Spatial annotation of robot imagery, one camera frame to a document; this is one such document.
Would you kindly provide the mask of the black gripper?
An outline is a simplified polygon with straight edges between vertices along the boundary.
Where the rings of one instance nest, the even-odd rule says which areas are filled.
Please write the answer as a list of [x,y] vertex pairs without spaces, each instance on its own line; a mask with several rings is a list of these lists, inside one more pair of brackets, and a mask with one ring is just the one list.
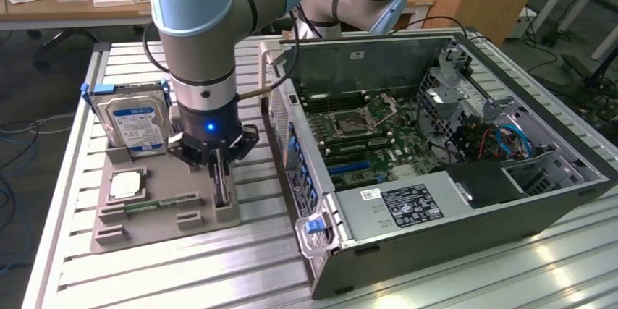
[[238,120],[238,99],[233,98],[221,108],[198,111],[181,104],[169,107],[169,121],[178,131],[169,141],[168,152],[189,166],[208,167],[229,174],[229,164],[245,158],[260,140],[256,125]]

